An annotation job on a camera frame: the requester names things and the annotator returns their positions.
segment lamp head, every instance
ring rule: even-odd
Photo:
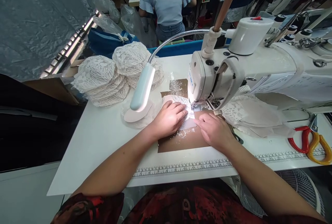
[[[156,69],[146,63],[139,77],[136,90],[130,102],[130,108],[134,111],[143,111],[149,99],[153,77]]]

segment hand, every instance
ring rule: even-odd
[[[205,141],[224,154],[237,143],[227,123],[213,113],[202,114],[194,122],[201,128]]]
[[[147,126],[149,132],[157,140],[174,134],[183,123],[183,117],[187,115],[186,105],[180,102],[167,101],[156,118]]]

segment yellow scissors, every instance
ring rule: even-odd
[[[309,133],[312,133],[313,137],[309,146],[309,152],[306,154],[307,157],[315,163],[329,165],[332,161],[332,150],[329,144],[326,142],[325,138],[318,133],[317,115],[314,116],[313,121],[309,124],[308,127],[309,128],[304,130],[302,133],[302,138],[308,138]],[[322,145],[325,151],[325,158],[322,161],[318,161],[313,154],[319,143]]]

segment stack of lace cups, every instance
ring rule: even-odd
[[[112,106],[125,99],[129,92],[127,78],[117,72],[114,60],[97,55],[79,66],[72,85],[95,106]]]
[[[118,73],[126,76],[129,85],[136,88],[138,79],[150,55],[150,52],[141,42],[132,42],[128,45],[117,47],[112,58],[117,63]],[[151,86],[153,91],[164,80],[165,74],[161,65],[155,59],[152,60],[151,65],[156,69]]]

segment woman in light blue shirt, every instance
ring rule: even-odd
[[[158,17],[156,34],[159,40],[168,38],[185,31],[182,23],[182,7],[196,6],[196,0],[141,0],[139,4],[140,17],[153,14],[153,8]]]

